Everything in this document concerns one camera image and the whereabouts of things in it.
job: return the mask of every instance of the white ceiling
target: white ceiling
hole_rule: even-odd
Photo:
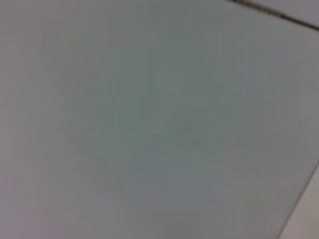
[[[5,2],[1,238],[276,239],[319,155],[316,32],[217,0]]]

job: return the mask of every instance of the dark line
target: dark line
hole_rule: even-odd
[[[312,23],[309,23],[309,22],[306,22],[306,21],[303,21],[303,20],[300,20],[298,18],[289,16],[283,12],[272,9],[270,7],[263,6],[263,5],[260,5],[258,3],[247,1],[247,0],[226,0],[226,1],[230,1],[233,3],[239,4],[239,5],[245,6],[247,8],[262,12],[264,14],[267,14],[267,15],[270,15],[270,16],[273,16],[276,18],[280,18],[282,20],[285,20],[285,21],[294,23],[296,25],[303,26],[303,27],[306,27],[306,28],[309,28],[311,30],[319,32],[319,26],[312,24]]]
[[[286,220],[285,220],[284,225],[283,225],[282,228],[280,229],[278,235],[275,237],[276,239],[279,239],[279,238],[281,237],[281,235],[282,235],[284,229],[286,228],[286,225],[288,224],[290,218],[292,217],[292,215],[293,215],[293,213],[294,213],[294,211],[295,211],[297,205],[298,205],[299,202],[300,202],[300,199],[302,198],[302,196],[304,195],[305,191],[307,190],[307,187],[309,186],[310,181],[311,181],[312,178],[314,177],[314,174],[316,173],[316,171],[318,170],[318,168],[319,168],[319,160],[316,162],[316,164],[315,164],[315,166],[314,166],[314,168],[313,168],[313,170],[312,170],[310,176],[308,177],[308,179],[307,179],[305,185],[303,186],[303,188],[302,188],[300,194],[298,195],[298,197],[297,197],[297,199],[296,199],[296,201],[295,201],[295,203],[294,203],[294,205],[293,205],[293,208],[291,209],[291,211],[289,212],[289,214],[288,214],[288,216],[287,216],[287,218],[286,218]]]

